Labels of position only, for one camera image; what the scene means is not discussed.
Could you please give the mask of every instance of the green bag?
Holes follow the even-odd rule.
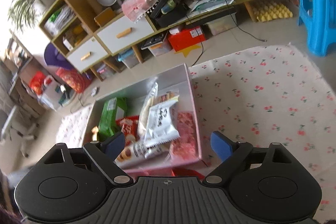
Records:
[[[113,136],[119,130],[116,120],[124,118],[126,111],[126,98],[112,98],[105,102],[98,127],[100,141]]]

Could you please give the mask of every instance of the sticker label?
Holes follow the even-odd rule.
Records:
[[[195,30],[191,30],[190,34],[191,34],[192,38],[194,38],[194,37],[197,37],[197,36],[199,36],[199,35],[201,35],[203,33],[202,33],[201,28],[197,28]]]
[[[117,99],[113,98],[109,101],[108,105],[107,105],[107,110],[112,110],[116,108],[116,103],[117,103]]]
[[[119,119],[123,118],[124,114],[125,114],[125,111],[122,108],[117,106],[117,112],[115,114],[115,119],[119,120]]]

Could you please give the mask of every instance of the red shoe box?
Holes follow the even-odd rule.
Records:
[[[204,33],[200,26],[184,29],[176,34],[168,33],[168,41],[176,52],[205,40]]]

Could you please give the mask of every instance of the purple hat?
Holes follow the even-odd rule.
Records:
[[[73,65],[56,49],[56,47],[49,43],[44,50],[44,61],[48,66],[56,66],[64,69],[73,69]]]

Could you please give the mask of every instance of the white chair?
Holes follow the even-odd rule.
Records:
[[[27,141],[36,140],[36,136],[34,135],[36,128],[38,128],[38,124],[35,122],[31,122],[27,117],[27,114],[24,117],[25,111],[21,109],[21,107],[15,105],[10,114],[7,117],[5,124],[2,127],[0,134],[0,144],[4,145],[6,140],[11,138],[11,134],[16,132],[21,138],[21,148],[20,151],[24,157],[29,157],[26,152]]]

